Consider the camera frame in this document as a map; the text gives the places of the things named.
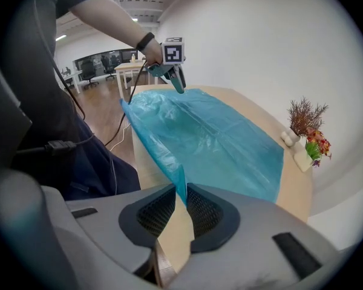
ceiling light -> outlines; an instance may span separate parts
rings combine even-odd
[[[55,39],[55,41],[59,41],[59,40],[63,39],[64,37],[67,37],[67,35],[66,35],[66,34],[64,34],[63,36],[57,37],[57,38]]]

blue plastic bag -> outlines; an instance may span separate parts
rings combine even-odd
[[[186,183],[275,202],[283,148],[232,107],[200,89],[143,91],[122,108],[186,203]]]

white cable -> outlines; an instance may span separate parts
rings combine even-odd
[[[127,125],[125,128],[123,128],[123,131],[122,131],[122,140],[121,141],[119,141],[116,145],[114,145],[112,148],[111,148],[111,150],[109,150],[110,152],[117,146],[117,145],[119,145],[119,144],[121,144],[123,141],[124,141],[124,139],[125,139],[125,130],[127,129],[127,128],[129,128],[130,127],[130,125],[131,124],[129,124],[129,125]]]

potted plant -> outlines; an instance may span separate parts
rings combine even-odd
[[[318,130],[324,123],[321,120],[321,114],[328,109],[328,105],[316,105],[316,108],[310,102],[302,97],[300,102],[290,101],[289,121],[290,127],[281,134],[281,139],[286,146],[293,146],[301,137],[308,136],[308,129]]]
[[[321,131],[309,128],[307,131],[307,142],[305,149],[294,155],[294,160],[301,171],[305,172],[311,166],[319,167],[321,158],[327,156],[331,159],[331,144]]]

black wristband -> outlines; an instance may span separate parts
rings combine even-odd
[[[148,32],[147,34],[146,34],[146,36],[145,37],[143,37],[143,39],[137,44],[137,46],[136,46],[136,49],[138,50],[138,51],[143,51],[144,50],[144,48],[148,45],[148,43],[152,40],[152,39],[154,39],[155,38],[155,36],[153,35],[153,33],[151,33],[151,32]]]

